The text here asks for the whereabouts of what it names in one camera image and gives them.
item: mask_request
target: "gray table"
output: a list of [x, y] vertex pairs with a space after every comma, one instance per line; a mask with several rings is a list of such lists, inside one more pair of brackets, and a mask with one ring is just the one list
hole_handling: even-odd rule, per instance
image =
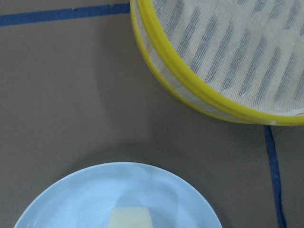
[[[6, 1], [1, 14], [121, 1]], [[131, 161], [171, 171], [225, 228], [276, 228], [259, 125], [226, 123], [175, 100], [154, 79], [130, 15], [0, 28], [0, 227], [81, 168]], [[304, 226], [303, 127], [276, 127], [289, 227]]]

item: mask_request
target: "plate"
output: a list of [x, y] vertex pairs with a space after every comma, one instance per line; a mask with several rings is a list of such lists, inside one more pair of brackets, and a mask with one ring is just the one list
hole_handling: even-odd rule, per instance
[[141, 163], [113, 162], [74, 172], [42, 192], [15, 228], [107, 228], [115, 207], [145, 206], [154, 228], [221, 228], [186, 181]]

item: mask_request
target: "yellow rim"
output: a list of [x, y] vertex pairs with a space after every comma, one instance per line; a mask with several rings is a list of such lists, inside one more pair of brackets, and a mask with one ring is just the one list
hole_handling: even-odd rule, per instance
[[184, 63], [163, 31], [151, 0], [138, 0], [138, 10], [150, 41], [156, 52], [171, 71], [171, 73], [194, 95], [207, 104], [248, 122], [270, 125], [302, 125], [304, 116], [280, 116], [262, 113], [238, 103], [235, 103], [219, 94], [205, 84]]
[[225, 120], [225, 121], [229, 121], [229, 122], [234, 122], [234, 123], [239, 123], [239, 124], [249, 124], [249, 122], [245, 122], [245, 121], [237, 121], [237, 120], [231, 120], [228, 118], [224, 118], [218, 115], [215, 115], [213, 113], [207, 112], [205, 110], [202, 110], [200, 108], [198, 108], [197, 106], [193, 105], [192, 103], [190, 103], [189, 101], [187, 101], [186, 99], [184, 99], [181, 95], [179, 95], [165, 80], [164, 78], [161, 76], [161, 74], [158, 72], [158, 70], [155, 68], [153, 62], [150, 60], [150, 57], [148, 55], [148, 53], [146, 52], [146, 49], [144, 48], [143, 42], [141, 40], [141, 37], [139, 35], [138, 32], [138, 28], [136, 25], [136, 19], [135, 19], [135, 15], [132, 13], [134, 12], [133, 9], [133, 0], [131, 0], [130, 2], [131, 4], [131, 19], [132, 19], [132, 25], [133, 25], [133, 32], [134, 32], [134, 36], [135, 36], [135, 40], [136, 43], [139, 47], [140, 53], [143, 56], [143, 59], [145, 60], [146, 64], [148, 65], [148, 68], [152, 71], [152, 73], [154, 74], [155, 78], [159, 81], [159, 83], [165, 87], [174, 97], [176, 97], [177, 99], [179, 99], [181, 102], [183, 102], [184, 104], [186, 104], [187, 106], [189, 106], [190, 108], [200, 112], [200, 113], [204, 113], [206, 115], [209, 115], [211, 117], [220, 119], [220, 120]]

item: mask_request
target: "tofu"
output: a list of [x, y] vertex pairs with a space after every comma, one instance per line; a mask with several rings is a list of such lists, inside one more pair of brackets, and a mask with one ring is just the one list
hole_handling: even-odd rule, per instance
[[117, 207], [111, 212], [109, 228], [153, 228], [146, 207]]

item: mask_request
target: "blue line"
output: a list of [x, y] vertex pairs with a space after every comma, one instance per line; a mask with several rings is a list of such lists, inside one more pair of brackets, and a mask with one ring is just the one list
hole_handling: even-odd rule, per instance
[[276, 154], [276, 144], [270, 126], [264, 126], [265, 140], [269, 156], [269, 166], [271, 173], [272, 187], [275, 197], [276, 217], [279, 228], [287, 228], [282, 206], [282, 185], [280, 179], [279, 162]]
[[97, 17], [111, 14], [130, 13], [129, 3], [81, 7], [76, 9], [57, 9], [30, 13], [18, 13], [0, 16], [0, 27], [54, 20]]

